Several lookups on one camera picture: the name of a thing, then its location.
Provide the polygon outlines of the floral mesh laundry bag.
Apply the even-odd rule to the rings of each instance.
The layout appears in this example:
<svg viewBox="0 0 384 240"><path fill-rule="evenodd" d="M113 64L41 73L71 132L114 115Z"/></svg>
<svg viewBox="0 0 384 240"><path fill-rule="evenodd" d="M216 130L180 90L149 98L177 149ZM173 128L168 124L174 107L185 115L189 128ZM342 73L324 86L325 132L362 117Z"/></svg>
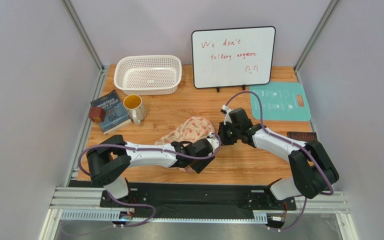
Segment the floral mesh laundry bag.
<svg viewBox="0 0 384 240"><path fill-rule="evenodd" d="M200 139L205 139L211 132L215 132L215 128L207 118L192 116L169 134L159 138L154 144L165 145L183 141L194 143Z"/></svg>

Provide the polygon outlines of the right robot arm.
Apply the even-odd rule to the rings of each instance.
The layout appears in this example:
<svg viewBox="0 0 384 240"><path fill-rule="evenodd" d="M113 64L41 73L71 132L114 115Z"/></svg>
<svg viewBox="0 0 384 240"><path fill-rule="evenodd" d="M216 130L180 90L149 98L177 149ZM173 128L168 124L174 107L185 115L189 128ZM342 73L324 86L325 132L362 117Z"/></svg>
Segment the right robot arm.
<svg viewBox="0 0 384 240"><path fill-rule="evenodd" d="M263 124L253 124L243 108L222 106L224 121L219 124L223 145L241 141L253 148L268 151L289 163L292 176L265 187L266 201L278 203L290 197L313 199L333 193L339 173L323 145L317 141L294 140L280 135Z"/></svg>

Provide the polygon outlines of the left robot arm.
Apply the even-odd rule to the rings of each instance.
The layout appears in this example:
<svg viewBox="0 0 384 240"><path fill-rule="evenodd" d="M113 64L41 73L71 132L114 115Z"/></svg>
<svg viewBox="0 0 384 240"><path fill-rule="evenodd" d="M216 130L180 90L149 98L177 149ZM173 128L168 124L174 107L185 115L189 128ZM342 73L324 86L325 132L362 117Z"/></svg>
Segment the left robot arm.
<svg viewBox="0 0 384 240"><path fill-rule="evenodd" d="M104 188L119 200L130 193L128 182L122 177L127 168L189 168L199 174L220 148L220 137L214 132L195 142L173 141L163 145L135 144L125 141L122 135L115 135L81 153L88 164L88 170L81 170L90 176L93 187Z"/></svg>

